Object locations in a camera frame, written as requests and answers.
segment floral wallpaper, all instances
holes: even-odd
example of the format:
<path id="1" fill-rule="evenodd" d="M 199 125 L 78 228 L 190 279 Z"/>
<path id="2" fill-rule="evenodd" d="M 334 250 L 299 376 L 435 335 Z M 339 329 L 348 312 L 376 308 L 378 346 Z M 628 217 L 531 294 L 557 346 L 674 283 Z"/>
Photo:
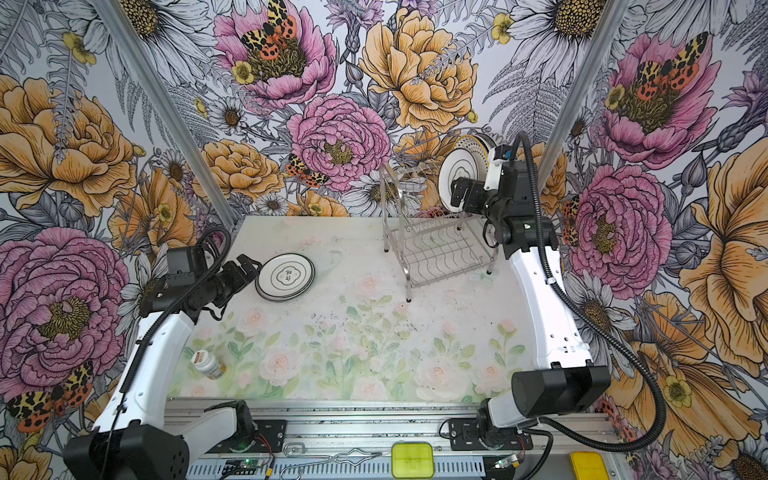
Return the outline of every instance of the floral wallpaper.
<path id="1" fill-rule="evenodd" d="M 637 34 L 617 36 L 565 145 L 565 286 L 667 400 L 636 478 L 768 478 L 768 2 L 630 11 Z M 614 377 L 596 410 L 643 435 L 648 386 L 579 329 Z"/>
<path id="2" fill-rule="evenodd" d="M 14 478 L 69 478 L 63 445 L 108 400 L 167 248 L 218 223 L 93 1 L 0 0 Z M 382 214 L 382 162 L 439 164 L 468 132 L 525 129 L 540 155 L 605 5 L 121 1 L 231 208 L 318 217 Z M 764 0 L 635 0 L 543 192 L 569 292 L 667 398 L 638 478 L 768 476 L 766 28 Z M 443 211 L 434 178 L 401 177 L 410 214 Z M 614 376 L 598 408 L 641 435 L 647 386 L 584 335 Z"/>

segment yellow flower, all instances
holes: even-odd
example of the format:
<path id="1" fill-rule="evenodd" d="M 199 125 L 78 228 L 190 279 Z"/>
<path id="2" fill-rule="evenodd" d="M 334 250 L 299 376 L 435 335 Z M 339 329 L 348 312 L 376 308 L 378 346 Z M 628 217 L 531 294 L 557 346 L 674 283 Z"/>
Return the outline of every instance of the yellow flower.
<path id="1" fill-rule="evenodd" d="M 12 480 L 48 480 L 51 477 L 50 453 L 38 452 L 34 447 L 27 447 L 19 455 L 10 445 L 0 447 L 0 478 Z"/>
<path id="2" fill-rule="evenodd" d="M 205 103 L 203 103 L 202 98 L 196 97 L 194 99 L 194 106 L 201 115 L 208 118 L 208 108 L 205 106 Z"/>
<path id="3" fill-rule="evenodd" d="M 80 63 L 89 63 L 96 65 L 96 56 L 85 49 L 83 44 L 83 38 L 80 35 L 75 35 L 71 31 L 63 34 L 61 40 L 64 41 L 64 45 L 72 50 L 72 54 Z"/>
<path id="4" fill-rule="evenodd" d="M 235 76 L 237 83 L 243 85 L 252 84 L 256 80 L 253 69 L 247 61 L 236 61 L 232 67 L 232 75 Z"/>
<path id="5" fill-rule="evenodd" d="M 108 226 L 118 250 L 147 251 L 150 260 L 163 243 L 169 248 L 194 245 L 194 225 L 187 200 L 176 193 L 160 168 L 141 178 L 140 192 L 120 197 Z"/>
<path id="6" fill-rule="evenodd" d="M 619 102 L 624 98 L 624 86 L 618 84 L 608 92 L 608 96 L 605 98 L 605 106 L 608 110 L 616 110 L 619 106 Z"/>
<path id="7" fill-rule="evenodd" d="M 680 380 L 672 375 L 667 377 L 667 384 L 664 386 L 664 398 L 675 407 L 690 408 L 693 404 L 693 397 L 690 392 L 690 385 L 685 380 Z"/>
<path id="8" fill-rule="evenodd" d="M 546 145 L 544 142 L 536 144 L 531 147 L 531 153 L 533 153 L 533 161 L 536 165 L 541 162 L 541 156 L 544 155 Z M 522 147 L 518 148 L 518 159 L 525 160 L 525 154 Z M 544 190 L 541 191 L 541 206 L 544 208 L 544 213 L 547 215 L 554 215 L 560 207 L 560 202 L 565 197 L 565 170 L 568 166 L 568 159 L 565 157 L 565 152 L 561 151 L 558 155 L 558 161 L 555 162 L 552 173 L 547 177 L 547 183 L 544 185 Z"/>
<path id="9" fill-rule="evenodd" d="M 713 165 L 709 206 L 691 205 L 714 235 L 701 264 L 680 271 L 680 285 L 723 362 L 757 377 L 768 360 L 768 138 Z"/>
<path id="10" fill-rule="evenodd" d="M 452 45 L 453 34 L 435 30 L 432 20 L 406 8 L 397 12 L 394 33 L 381 22 L 368 32 L 359 66 L 376 80 L 371 90 L 395 95 L 401 127 L 445 133 L 472 109 L 478 66 L 469 54 L 441 71 L 425 71 Z"/>
<path id="11" fill-rule="evenodd" d="M 96 98 L 76 92 L 74 129 L 59 162 L 51 99 L 60 93 L 41 78 L 27 78 L 22 87 L 0 75 L 0 192 L 24 194 L 16 207 L 26 208 L 46 189 L 64 191 L 97 217 L 116 195 L 136 187 L 133 145 Z"/>
<path id="12" fill-rule="evenodd" d="M 505 45 L 509 39 L 509 27 L 515 23 L 512 20 L 512 15 L 508 13 L 499 13 L 493 18 L 493 30 L 491 30 L 491 36 L 494 40 L 498 40 L 498 43 Z"/>
<path id="13" fill-rule="evenodd" d="M 667 400 L 667 424 L 660 438 L 671 433 L 672 452 L 688 457 L 720 435 L 725 448 L 714 464 L 728 465 L 739 455 L 738 441 L 760 435 L 760 423 L 750 419 L 752 411 L 726 391 L 745 392 L 748 385 L 729 379 L 720 365 L 706 361 L 712 342 L 704 334 L 705 326 L 675 295 L 647 291 L 639 300 L 639 323 L 647 328 L 641 329 L 641 339 L 631 347 L 656 377 Z M 670 319 L 685 327 L 678 329 Z M 634 378 L 622 375 L 606 393 L 631 425 L 650 428 L 656 409 L 640 373 L 635 371 Z"/>
<path id="14" fill-rule="evenodd" d="M 319 195 L 313 190 L 306 192 L 306 198 L 299 195 L 299 204 L 288 205 L 289 217 L 348 217 L 349 213 L 333 197 Z"/>
<path id="15" fill-rule="evenodd" d="M 203 147 L 203 157 L 227 198 L 237 192 L 256 200 L 285 187 L 280 165 L 245 142 L 238 144 L 227 139 L 211 142 Z M 195 193 L 207 197 L 197 178 L 192 187 Z"/>

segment metal hook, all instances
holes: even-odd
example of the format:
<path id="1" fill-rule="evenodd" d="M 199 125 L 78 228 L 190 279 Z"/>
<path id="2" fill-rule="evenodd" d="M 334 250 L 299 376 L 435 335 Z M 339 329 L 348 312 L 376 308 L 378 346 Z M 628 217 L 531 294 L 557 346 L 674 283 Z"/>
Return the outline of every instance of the metal hook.
<path id="1" fill-rule="evenodd" d="M 365 460 L 370 460 L 381 456 L 381 452 L 365 452 L 360 449 L 352 449 L 347 453 L 337 453 L 335 455 L 304 455 L 306 448 L 303 443 L 289 443 L 283 448 L 283 453 L 287 458 L 322 458 L 318 462 L 303 463 L 301 465 L 290 465 L 280 470 L 280 480 L 286 480 L 284 475 L 288 470 L 295 470 L 298 468 L 299 476 L 290 480 L 301 480 L 301 472 L 305 467 L 311 467 L 312 465 L 324 465 L 326 463 L 346 463 L 356 467 Z"/>

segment metal wire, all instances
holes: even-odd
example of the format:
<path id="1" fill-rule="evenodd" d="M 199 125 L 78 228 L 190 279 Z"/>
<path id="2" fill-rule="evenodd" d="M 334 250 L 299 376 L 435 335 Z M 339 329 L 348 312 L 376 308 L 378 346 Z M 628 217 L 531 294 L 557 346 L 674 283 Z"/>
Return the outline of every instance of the metal wire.
<path id="1" fill-rule="evenodd" d="M 435 218 L 412 217 L 402 200 L 407 194 L 400 187 L 401 178 L 414 176 L 436 178 L 439 164 L 422 163 L 415 167 L 399 168 L 382 165 L 383 192 L 396 192 L 397 218 L 383 218 L 384 250 L 389 246 L 406 277 L 406 293 L 410 301 L 410 288 L 429 285 L 478 268 L 490 272 L 498 249 L 488 247 L 478 235 L 482 231 L 479 218 L 460 212 Z"/>

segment stack of plates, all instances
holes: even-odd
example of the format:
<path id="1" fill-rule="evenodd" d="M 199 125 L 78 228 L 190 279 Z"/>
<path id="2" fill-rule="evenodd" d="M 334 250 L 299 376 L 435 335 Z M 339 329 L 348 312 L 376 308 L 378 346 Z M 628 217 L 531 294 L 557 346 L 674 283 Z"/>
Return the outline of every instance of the stack of plates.
<path id="1" fill-rule="evenodd" d="M 463 210 L 462 207 L 451 205 L 453 182 L 461 177 L 485 180 L 488 172 L 488 155 L 495 146 L 495 142 L 484 134 L 465 135 L 459 138 L 454 151 L 442 162 L 438 175 L 437 190 L 445 208 L 454 214 Z"/>
<path id="2" fill-rule="evenodd" d="M 256 279 L 256 291 L 270 302 L 302 296 L 315 280 L 312 261 L 298 253 L 285 253 L 266 262 Z"/>

